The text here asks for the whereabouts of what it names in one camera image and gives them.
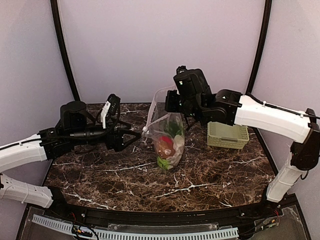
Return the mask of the red pepper toy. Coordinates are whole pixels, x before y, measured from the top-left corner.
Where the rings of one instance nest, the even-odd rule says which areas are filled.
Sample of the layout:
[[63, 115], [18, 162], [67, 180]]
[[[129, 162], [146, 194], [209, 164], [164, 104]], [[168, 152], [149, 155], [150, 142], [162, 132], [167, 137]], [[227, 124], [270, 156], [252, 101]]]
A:
[[171, 137], [169, 137], [169, 136], [161, 136], [160, 140], [166, 142], [168, 145], [173, 145], [174, 144], [173, 139]]

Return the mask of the clear zip top bag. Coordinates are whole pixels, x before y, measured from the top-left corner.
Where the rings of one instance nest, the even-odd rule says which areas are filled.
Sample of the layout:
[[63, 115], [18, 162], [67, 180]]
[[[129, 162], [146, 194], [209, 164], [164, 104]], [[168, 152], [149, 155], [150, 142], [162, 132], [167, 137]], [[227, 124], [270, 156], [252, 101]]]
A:
[[171, 137], [173, 141], [175, 138], [165, 132], [166, 123], [174, 121], [176, 116], [181, 117], [180, 113], [171, 113], [165, 110], [167, 92], [175, 89], [176, 87], [172, 85], [161, 88], [154, 94], [148, 110], [146, 124], [142, 129], [142, 135], [152, 140], [156, 159], [159, 155], [156, 153], [155, 143], [161, 141], [160, 137], [168, 136]]

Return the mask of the dark green pepper toy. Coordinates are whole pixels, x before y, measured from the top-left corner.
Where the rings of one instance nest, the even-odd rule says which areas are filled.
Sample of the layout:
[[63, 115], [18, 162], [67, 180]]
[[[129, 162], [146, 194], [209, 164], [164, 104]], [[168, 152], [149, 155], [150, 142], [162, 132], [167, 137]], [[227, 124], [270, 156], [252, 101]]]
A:
[[164, 131], [172, 136], [173, 138], [174, 136], [174, 121], [169, 121], [168, 123], [166, 123], [165, 127], [164, 127]]

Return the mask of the white garlic toy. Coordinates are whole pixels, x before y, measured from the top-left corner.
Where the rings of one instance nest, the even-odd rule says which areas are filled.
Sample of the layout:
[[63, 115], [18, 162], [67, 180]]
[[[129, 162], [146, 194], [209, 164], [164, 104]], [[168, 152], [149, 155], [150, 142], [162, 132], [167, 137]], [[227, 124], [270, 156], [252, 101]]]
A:
[[185, 148], [185, 137], [183, 135], [176, 135], [173, 139], [173, 149], [175, 153], [173, 156], [170, 156], [166, 159], [168, 162], [167, 169], [170, 170], [178, 165], [180, 162], [183, 151]]

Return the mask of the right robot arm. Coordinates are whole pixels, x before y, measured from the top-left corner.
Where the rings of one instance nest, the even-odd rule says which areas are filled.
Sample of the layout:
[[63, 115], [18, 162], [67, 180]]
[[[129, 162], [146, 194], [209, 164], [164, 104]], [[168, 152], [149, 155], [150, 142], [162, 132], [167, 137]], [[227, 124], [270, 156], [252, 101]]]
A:
[[297, 111], [261, 101], [250, 93], [222, 89], [212, 93], [203, 71], [176, 69], [175, 87], [168, 90], [165, 110], [181, 113], [205, 125], [217, 122], [262, 129], [291, 139], [290, 152], [284, 166], [268, 185], [265, 198], [280, 202], [287, 191], [319, 162], [319, 119], [312, 109]]

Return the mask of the brown potato toy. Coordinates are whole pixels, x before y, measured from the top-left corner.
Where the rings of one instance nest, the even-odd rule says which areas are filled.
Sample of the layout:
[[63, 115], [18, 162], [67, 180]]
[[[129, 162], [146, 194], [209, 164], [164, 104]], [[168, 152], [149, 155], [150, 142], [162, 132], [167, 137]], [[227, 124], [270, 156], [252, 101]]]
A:
[[155, 146], [156, 153], [162, 159], [167, 159], [169, 157], [172, 157], [176, 153], [174, 149], [174, 144], [171, 140], [170, 141], [160, 140], [156, 142], [154, 146]]

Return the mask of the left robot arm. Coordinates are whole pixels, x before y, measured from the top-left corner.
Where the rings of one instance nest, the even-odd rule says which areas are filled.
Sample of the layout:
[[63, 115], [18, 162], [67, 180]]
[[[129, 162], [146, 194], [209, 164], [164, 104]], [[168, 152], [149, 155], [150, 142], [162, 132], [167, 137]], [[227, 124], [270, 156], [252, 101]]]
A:
[[105, 144], [120, 152], [137, 141], [141, 134], [120, 120], [120, 100], [112, 96], [97, 116], [87, 111], [83, 101], [71, 101], [60, 107], [57, 125], [0, 148], [0, 197], [40, 206], [62, 208], [66, 200], [57, 187], [37, 186], [7, 176], [4, 172], [29, 163], [55, 160], [77, 146]]

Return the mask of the green apple toy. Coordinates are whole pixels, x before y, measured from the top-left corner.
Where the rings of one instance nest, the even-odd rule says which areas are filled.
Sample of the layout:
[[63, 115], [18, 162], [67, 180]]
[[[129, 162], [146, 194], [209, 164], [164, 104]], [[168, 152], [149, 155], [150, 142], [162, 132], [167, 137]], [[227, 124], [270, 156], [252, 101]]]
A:
[[169, 161], [162, 159], [160, 156], [157, 157], [157, 165], [165, 171], [168, 171], [174, 167]]

